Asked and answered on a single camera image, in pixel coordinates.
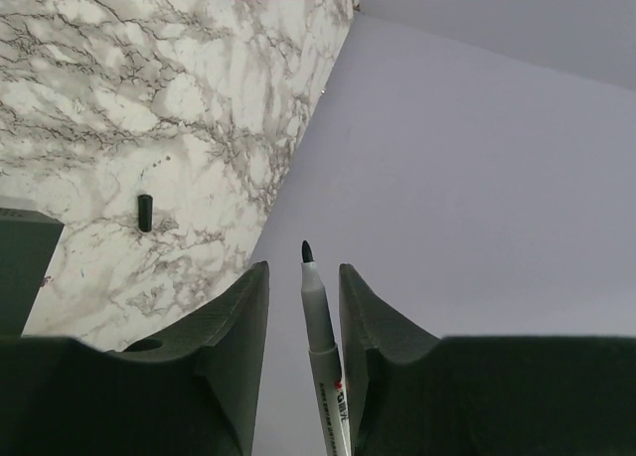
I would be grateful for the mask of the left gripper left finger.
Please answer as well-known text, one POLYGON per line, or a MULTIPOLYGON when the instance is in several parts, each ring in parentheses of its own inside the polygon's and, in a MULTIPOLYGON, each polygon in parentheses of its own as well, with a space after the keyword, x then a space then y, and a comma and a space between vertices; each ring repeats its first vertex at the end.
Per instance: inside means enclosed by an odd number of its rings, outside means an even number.
POLYGON ((125 350, 1 342, 5 455, 248 455, 269 305, 254 264, 213 301, 125 350))

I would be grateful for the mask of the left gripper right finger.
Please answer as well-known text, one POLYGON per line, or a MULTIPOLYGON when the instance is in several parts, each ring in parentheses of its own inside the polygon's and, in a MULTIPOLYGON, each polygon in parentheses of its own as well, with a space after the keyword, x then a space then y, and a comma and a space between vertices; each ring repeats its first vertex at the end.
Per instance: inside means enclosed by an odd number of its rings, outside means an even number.
POLYGON ((437 338, 339 269, 356 455, 631 455, 635 342, 437 338))

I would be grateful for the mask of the white whiteboard marker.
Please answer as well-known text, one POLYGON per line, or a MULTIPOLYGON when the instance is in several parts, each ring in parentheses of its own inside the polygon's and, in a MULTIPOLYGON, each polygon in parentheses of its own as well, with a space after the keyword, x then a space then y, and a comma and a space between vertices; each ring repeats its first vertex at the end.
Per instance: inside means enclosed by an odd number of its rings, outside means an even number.
POLYGON ((307 240, 301 244, 301 257, 300 295, 326 453, 351 455, 349 410, 340 352, 334 337, 326 289, 307 240))

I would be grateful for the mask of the black marker cap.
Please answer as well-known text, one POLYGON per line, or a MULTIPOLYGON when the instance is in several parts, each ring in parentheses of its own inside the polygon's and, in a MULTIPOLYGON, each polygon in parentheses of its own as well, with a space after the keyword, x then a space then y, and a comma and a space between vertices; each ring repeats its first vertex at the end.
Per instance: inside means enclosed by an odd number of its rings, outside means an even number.
POLYGON ((142 232, 151 232, 153 227, 153 197, 142 194, 137 197, 138 228, 142 232))

